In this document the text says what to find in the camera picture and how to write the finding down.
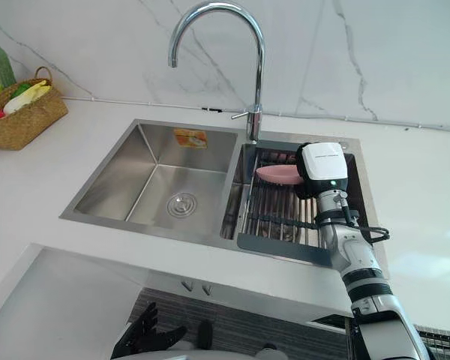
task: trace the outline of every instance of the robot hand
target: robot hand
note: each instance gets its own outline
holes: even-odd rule
[[[157,314],[157,305],[152,302],[125,331],[113,348],[111,359],[148,351],[166,350],[185,336],[187,328],[184,326],[157,333]]]

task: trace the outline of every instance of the double sink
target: double sink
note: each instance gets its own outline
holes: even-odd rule
[[[183,134],[192,134],[188,142]],[[200,139],[193,137],[200,134]],[[337,141],[346,153],[349,204],[376,221],[355,139],[261,133],[134,120],[61,218],[186,242],[329,266],[313,223],[317,205],[293,187],[265,183],[257,167],[294,164],[305,142]]]

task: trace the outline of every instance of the marble backsplash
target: marble backsplash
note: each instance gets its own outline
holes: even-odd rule
[[[265,38],[264,110],[450,126],[450,0],[237,0]],[[69,97],[242,110],[256,47],[235,16],[170,34],[197,0],[0,0],[18,80],[51,68]]]

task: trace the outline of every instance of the woven basket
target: woven basket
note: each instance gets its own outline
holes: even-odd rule
[[[49,79],[37,78],[38,71],[45,69],[48,71]],[[46,80],[47,85],[52,85],[52,74],[47,67],[39,67],[35,71],[35,78],[23,81],[7,87],[0,93],[0,109],[10,100],[11,94],[17,90],[20,84],[27,83],[34,85]],[[68,109],[63,102],[60,93],[52,87],[46,94],[40,96],[20,110],[12,112],[0,118],[0,148],[10,150],[20,150],[30,143],[35,137],[51,124],[68,113]]]

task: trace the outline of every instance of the faucet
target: faucet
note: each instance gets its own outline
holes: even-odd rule
[[[262,104],[260,103],[260,96],[262,92],[263,65],[265,64],[265,43],[263,41],[262,31],[260,30],[258,22],[248,11],[246,11],[242,6],[238,4],[225,1],[206,1],[192,7],[180,19],[175,29],[173,30],[168,51],[168,65],[171,68],[177,67],[177,51],[187,27],[202,15],[215,11],[231,13],[244,20],[248,24],[248,26],[250,26],[253,36],[255,37],[258,55],[256,60],[255,104],[242,114],[232,116],[232,119],[247,116],[248,139],[257,141],[260,129],[260,121],[262,119]]]

